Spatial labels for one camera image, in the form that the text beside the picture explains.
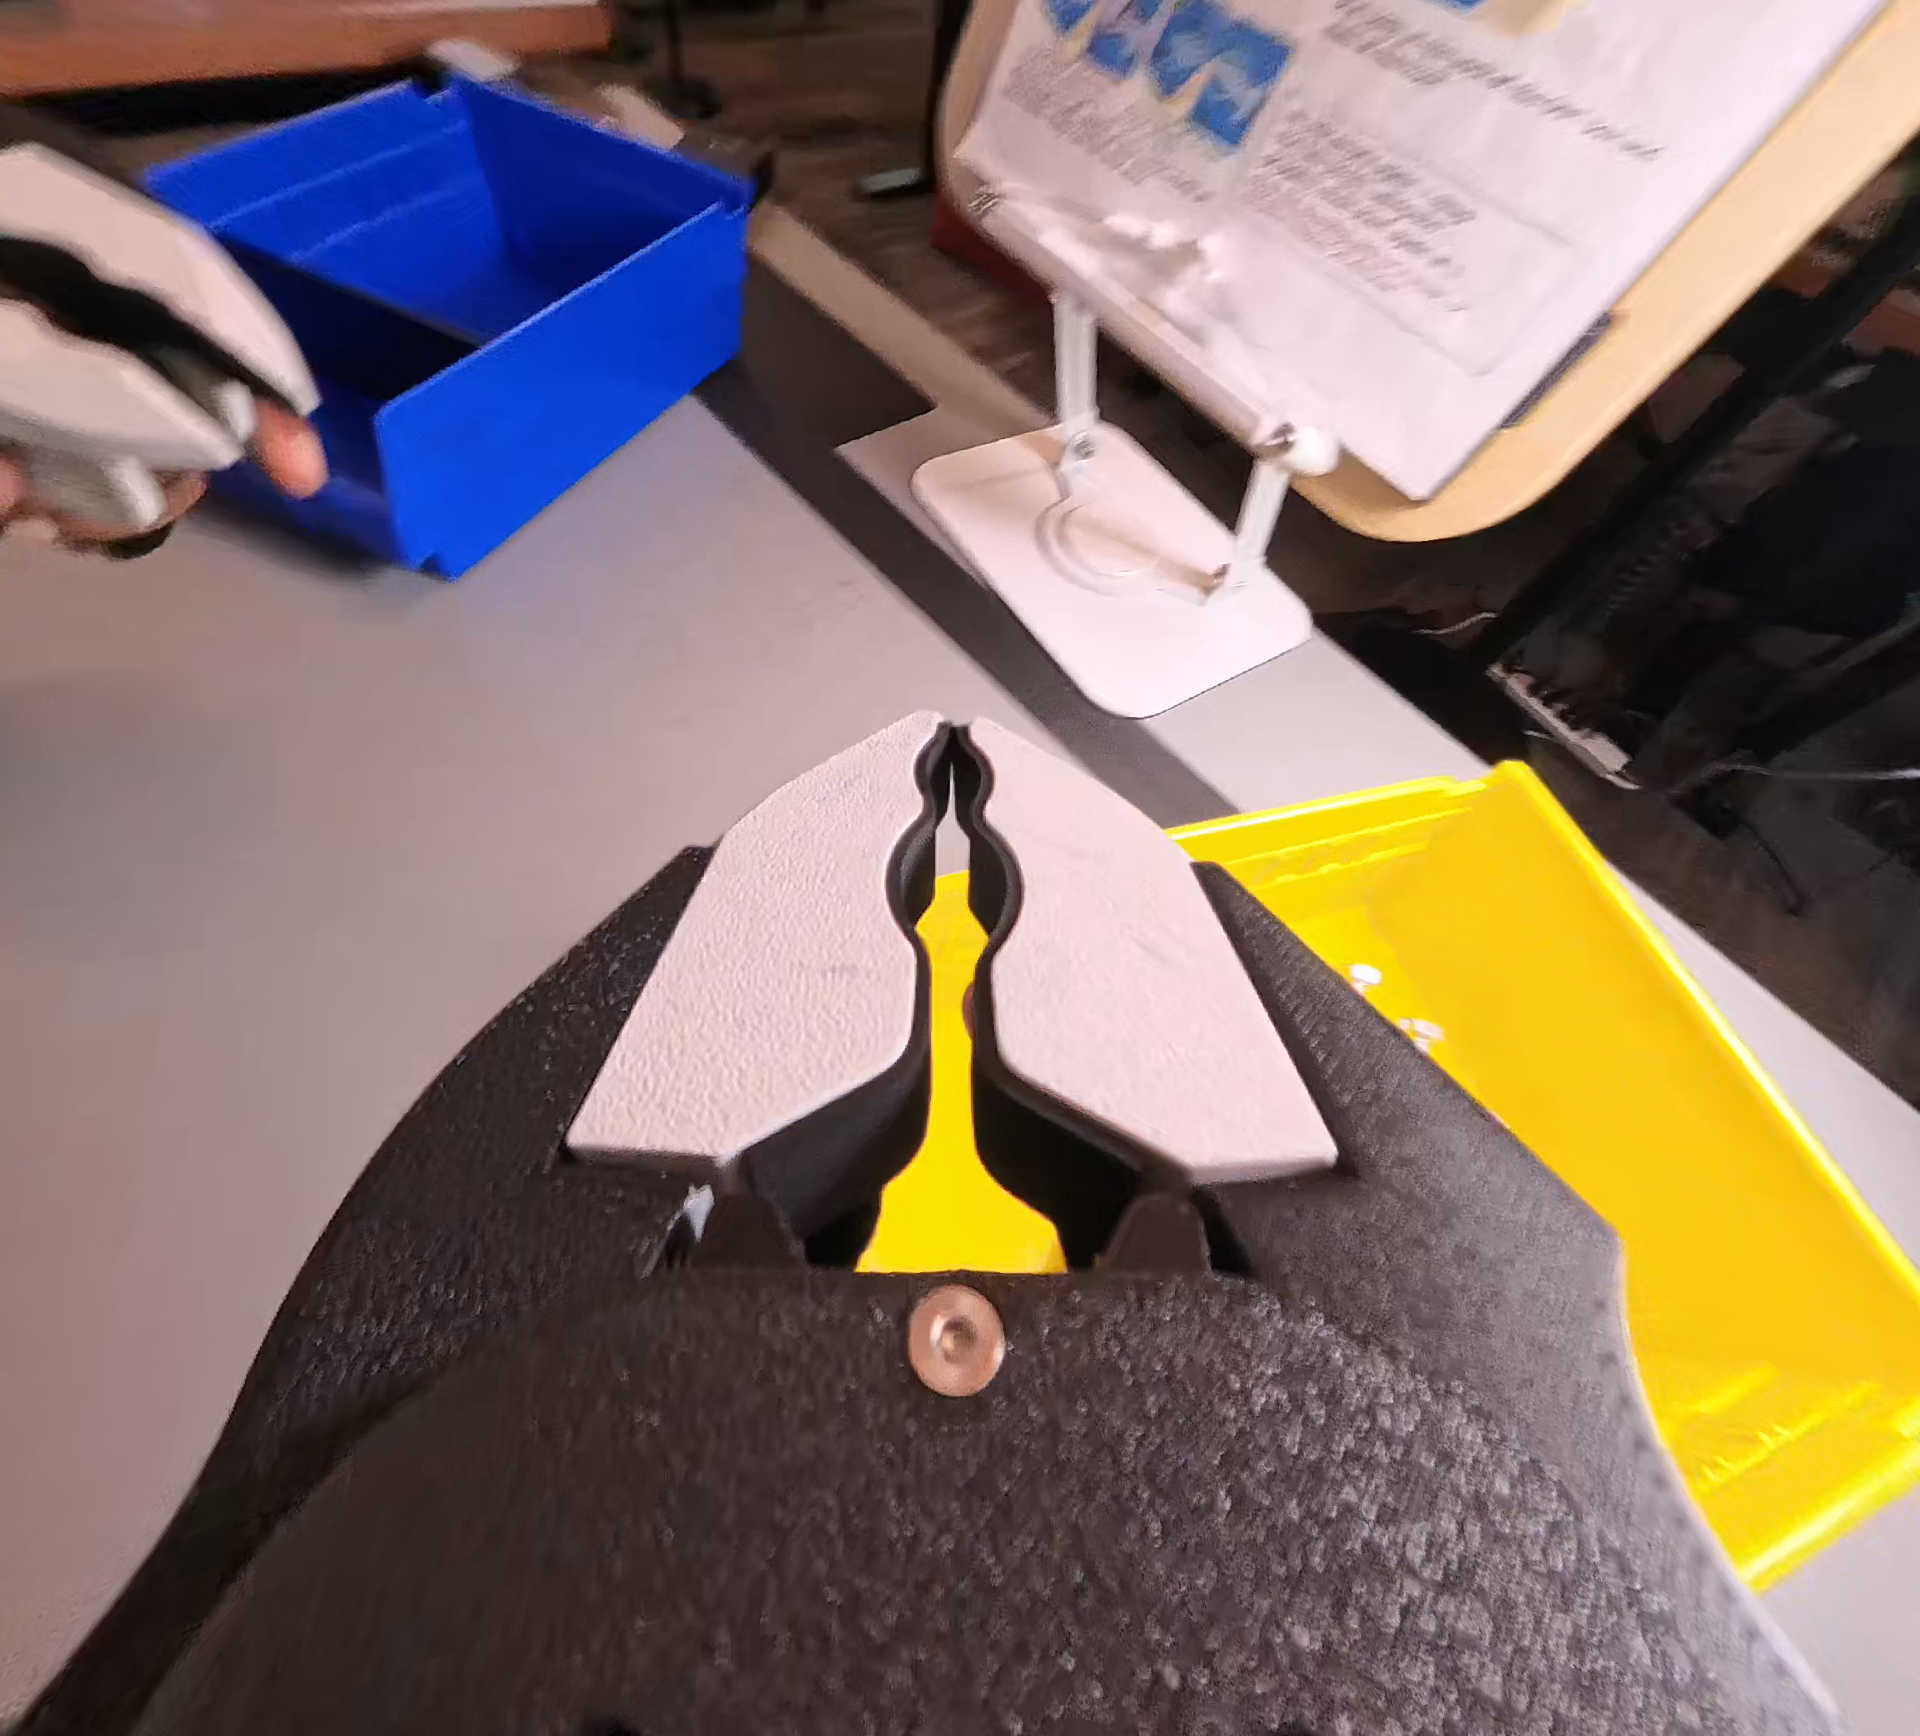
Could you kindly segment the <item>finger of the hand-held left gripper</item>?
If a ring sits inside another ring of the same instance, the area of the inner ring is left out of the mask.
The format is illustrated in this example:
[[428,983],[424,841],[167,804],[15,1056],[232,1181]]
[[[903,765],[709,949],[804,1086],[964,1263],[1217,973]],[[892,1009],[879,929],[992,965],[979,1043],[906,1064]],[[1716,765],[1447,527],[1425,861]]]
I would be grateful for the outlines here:
[[299,418],[319,406],[277,308],[201,226],[41,141],[2,156],[4,279],[123,349],[176,349]]
[[2,304],[2,442],[22,504],[81,533],[167,523],[170,480],[220,474],[257,430],[254,393],[193,355],[159,367]]

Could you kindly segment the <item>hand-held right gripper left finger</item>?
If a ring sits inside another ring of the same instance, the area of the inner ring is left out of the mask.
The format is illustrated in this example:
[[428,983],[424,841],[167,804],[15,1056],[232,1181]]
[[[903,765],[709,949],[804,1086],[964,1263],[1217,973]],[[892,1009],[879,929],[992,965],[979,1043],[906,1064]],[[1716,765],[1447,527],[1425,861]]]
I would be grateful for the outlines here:
[[763,1198],[820,1236],[923,1142],[918,934],[952,729],[909,712],[769,792],[712,845],[565,1131],[569,1156]]

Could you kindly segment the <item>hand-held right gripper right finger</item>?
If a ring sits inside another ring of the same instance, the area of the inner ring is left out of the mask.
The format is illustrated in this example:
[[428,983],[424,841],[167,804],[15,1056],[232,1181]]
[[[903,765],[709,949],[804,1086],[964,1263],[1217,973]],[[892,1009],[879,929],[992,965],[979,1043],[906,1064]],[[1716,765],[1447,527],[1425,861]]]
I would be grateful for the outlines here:
[[1076,764],[979,718],[953,736],[979,1162],[1055,1228],[1150,1194],[1335,1165],[1323,1113],[1195,864]]

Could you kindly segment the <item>blue plastic bin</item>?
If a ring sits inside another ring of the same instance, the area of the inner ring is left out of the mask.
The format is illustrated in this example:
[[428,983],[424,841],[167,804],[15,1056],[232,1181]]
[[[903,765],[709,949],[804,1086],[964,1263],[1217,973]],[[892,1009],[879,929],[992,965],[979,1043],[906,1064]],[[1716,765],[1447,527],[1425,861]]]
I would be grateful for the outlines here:
[[211,495],[403,572],[469,572],[741,343],[753,181],[509,84],[392,84],[146,184],[317,385],[326,484]]

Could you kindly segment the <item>yellow plastic bin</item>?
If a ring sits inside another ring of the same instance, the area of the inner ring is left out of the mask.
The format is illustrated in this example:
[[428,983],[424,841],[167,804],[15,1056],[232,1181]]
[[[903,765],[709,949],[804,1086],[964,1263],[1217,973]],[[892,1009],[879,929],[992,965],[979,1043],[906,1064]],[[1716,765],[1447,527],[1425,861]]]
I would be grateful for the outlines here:
[[1657,1436],[1753,1589],[1915,1489],[1915,1262],[1523,764],[1167,835],[1402,1039],[1444,1025],[1422,1054],[1613,1228]]

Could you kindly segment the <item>person's left hand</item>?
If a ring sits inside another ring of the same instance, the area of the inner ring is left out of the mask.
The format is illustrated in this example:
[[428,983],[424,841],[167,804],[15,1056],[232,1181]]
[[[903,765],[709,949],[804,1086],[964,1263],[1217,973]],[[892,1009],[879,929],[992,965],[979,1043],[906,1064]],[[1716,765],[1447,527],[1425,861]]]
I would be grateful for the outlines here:
[[[327,477],[323,446],[315,430],[297,413],[272,401],[254,406],[247,461],[272,487],[293,500],[315,495]],[[162,510],[152,523],[132,527],[81,517],[43,498],[27,476],[26,460],[4,447],[2,541],[121,561],[153,554],[201,501],[207,477],[201,471],[178,471],[157,477],[157,485]]]

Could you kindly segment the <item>printed instruction sheet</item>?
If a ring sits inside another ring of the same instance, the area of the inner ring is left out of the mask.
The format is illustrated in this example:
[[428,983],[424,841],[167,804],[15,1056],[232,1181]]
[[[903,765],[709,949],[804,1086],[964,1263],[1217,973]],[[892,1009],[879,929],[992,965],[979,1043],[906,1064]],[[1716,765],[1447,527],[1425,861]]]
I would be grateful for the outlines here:
[[1891,0],[1011,0],[952,170],[1250,449],[1431,498]]

